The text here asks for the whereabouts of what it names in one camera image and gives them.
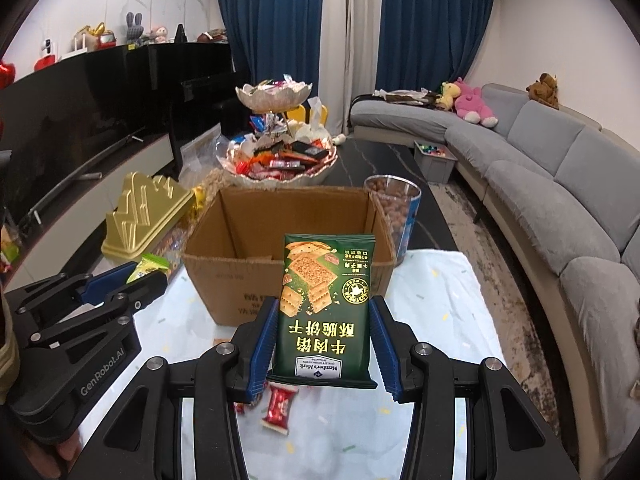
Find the red small snack packet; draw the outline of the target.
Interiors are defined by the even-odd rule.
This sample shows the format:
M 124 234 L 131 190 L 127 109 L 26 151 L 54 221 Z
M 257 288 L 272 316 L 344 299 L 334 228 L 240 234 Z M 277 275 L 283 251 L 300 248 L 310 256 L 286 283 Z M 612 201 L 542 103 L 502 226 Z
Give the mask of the red small snack packet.
M 288 435 L 291 403 L 298 393 L 296 385 L 270 382 L 268 384 L 269 402 L 265 416 L 260 420 L 263 427 Z

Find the blue curtain right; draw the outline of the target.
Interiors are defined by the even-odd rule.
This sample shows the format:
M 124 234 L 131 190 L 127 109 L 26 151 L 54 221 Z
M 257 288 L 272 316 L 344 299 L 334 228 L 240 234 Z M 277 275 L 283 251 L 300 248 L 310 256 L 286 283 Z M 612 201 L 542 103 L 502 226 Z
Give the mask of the blue curtain right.
M 463 78 L 494 0 L 382 0 L 375 87 L 437 90 Z

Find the red heart balloon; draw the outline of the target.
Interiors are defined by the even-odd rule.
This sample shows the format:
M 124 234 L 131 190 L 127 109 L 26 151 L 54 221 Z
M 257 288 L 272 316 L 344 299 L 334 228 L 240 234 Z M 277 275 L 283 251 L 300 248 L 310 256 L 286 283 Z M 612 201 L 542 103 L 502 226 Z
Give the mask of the red heart balloon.
M 16 69 L 13 63 L 0 62 L 0 89 L 3 90 L 14 83 Z

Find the white sheer curtain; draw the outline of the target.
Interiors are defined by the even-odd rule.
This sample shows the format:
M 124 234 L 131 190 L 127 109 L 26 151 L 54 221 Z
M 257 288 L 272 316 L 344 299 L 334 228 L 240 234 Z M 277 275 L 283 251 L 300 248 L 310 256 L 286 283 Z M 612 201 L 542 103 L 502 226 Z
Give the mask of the white sheer curtain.
M 375 89 L 382 0 L 323 0 L 318 96 L 330 133 L 347 131 L 350 103 Z

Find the brown plush toy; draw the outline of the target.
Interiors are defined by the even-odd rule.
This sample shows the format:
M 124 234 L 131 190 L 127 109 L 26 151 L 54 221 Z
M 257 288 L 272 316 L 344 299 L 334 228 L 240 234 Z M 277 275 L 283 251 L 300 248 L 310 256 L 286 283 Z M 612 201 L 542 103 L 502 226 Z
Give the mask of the brown plush toy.
M 548 73 L 542 73 L 535 82 L 526 88 L 526 92 L 532 101 L 552 107 L 555 110 L 560 108 L 558 82 Z

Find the green cracker packet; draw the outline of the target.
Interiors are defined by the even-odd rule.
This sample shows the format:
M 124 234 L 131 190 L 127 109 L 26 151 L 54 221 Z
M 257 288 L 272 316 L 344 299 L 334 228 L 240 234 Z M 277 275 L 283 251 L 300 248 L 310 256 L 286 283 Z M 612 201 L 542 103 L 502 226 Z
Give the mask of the green cracker packet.
M 284 237 L 269 377 L 290 385 L 374 389 L 369 373 L 372 234 Z

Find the gold lid candy jar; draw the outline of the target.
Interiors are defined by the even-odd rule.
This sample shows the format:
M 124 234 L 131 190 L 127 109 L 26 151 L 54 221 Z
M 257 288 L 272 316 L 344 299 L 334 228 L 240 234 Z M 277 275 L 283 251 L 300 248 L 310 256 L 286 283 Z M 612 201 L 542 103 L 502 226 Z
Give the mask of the gold lid candy jar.
M 180 266 L 178 245 L 196 196 L 170 177 L 130 172 L 114 211 L 105 216 L 103 257 L 114 266 L 149 260 L 170 275 Z

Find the brown cardboard box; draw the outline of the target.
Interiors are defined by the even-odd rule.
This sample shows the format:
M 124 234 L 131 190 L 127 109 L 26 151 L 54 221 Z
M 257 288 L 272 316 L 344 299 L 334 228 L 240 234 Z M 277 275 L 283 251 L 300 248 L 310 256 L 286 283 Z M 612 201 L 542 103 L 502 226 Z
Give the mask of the brown cardboard box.
M 288 233 L 372 234 L 371 287 L 386 294 L 396 266 L 381 205 L 364 188 L 237 188 L 219 191 L 186 241 L 182 261 L 213 320 L 254 320 L 282 288 Z

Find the blue curtain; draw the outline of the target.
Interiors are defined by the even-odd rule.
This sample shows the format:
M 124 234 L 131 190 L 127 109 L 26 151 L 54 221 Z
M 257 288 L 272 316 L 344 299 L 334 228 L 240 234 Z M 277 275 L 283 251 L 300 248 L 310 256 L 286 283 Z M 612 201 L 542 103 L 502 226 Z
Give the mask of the blue curtain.
M 235 68 L 252 84 L 288 74 L 318 93 L 323 0 L 218 0 Z
M 375 87 L 437 90 L 463 78 L 494 0 L 382 0 Z

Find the pink plush toy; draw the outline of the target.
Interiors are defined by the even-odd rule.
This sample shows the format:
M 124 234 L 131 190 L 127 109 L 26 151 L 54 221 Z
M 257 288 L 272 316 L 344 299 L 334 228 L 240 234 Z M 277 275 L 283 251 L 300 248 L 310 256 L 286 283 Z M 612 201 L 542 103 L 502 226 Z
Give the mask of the pink plush toy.
M 454 110 L 461 119 L 485 128 L 498 125 L 498 118 L 482 99 L 480 87 L 472 88 L 462 78 L 458 78 L 454 84 L 460 90 L 460 96 L 454 99 Z

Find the black television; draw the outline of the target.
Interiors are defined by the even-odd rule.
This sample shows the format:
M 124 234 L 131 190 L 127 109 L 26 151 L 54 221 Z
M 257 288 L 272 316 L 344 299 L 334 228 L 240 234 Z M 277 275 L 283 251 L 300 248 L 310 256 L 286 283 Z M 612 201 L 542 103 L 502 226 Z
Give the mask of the black television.
M 88 160 L 127 136 L 156 136 L 146 49 L 58 62 L 1 91 L 1 148 L 12 153 L 4 203 L 16 220 Z

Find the clear nut canister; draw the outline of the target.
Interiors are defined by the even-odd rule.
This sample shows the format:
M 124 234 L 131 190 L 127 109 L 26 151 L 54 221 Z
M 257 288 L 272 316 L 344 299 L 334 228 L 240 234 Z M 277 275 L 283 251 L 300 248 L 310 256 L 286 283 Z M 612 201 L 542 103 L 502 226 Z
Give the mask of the clear nut canister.
M 402 263 L 416 222 L 422 191 L 413 182 L 391 174 L 367 177 L 364 187 L 378 198 L 394 243 L 396 262 Z

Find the green small candy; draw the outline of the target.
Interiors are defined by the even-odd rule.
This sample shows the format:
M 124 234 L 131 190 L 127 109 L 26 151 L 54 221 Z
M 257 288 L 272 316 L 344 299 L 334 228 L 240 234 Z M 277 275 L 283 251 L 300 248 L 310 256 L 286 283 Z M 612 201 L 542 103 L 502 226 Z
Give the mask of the green small candy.
M 152 254 L 144 254 L 141 260 L 134 267 L 134 270 L 127 278 L 126 283 L 130 284 L 137 281 L 139 278 L 143 278 L 145 275 L 151 274 L 155 271 L 162 271 L 166 276 L 171 271 L 171 266 L 168 260 L 164 257 L 160 257 Z

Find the grey knitted bunny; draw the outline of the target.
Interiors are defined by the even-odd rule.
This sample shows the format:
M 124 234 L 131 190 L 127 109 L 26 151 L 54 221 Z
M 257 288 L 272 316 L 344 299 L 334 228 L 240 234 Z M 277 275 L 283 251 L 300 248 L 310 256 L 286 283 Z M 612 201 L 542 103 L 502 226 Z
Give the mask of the grey knitted bunny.
M 142 14 L 128 12 L 126 15 L 126 44 L 138 44 L 143 32 Z

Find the white tiered snack stand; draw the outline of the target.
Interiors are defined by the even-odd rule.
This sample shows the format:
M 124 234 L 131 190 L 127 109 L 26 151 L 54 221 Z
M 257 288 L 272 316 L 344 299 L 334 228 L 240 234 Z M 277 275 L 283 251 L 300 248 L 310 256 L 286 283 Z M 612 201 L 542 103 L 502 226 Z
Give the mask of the white tiered snack stand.
M 234 184 L 301 188 L 326 180 L 344 139 L 326 128 L 329 111 L 311 94 L 313 88 L 285 74 L 235 90 L 250 111 L 252 131 L 220 138 L 215 148 L 216 159 Z

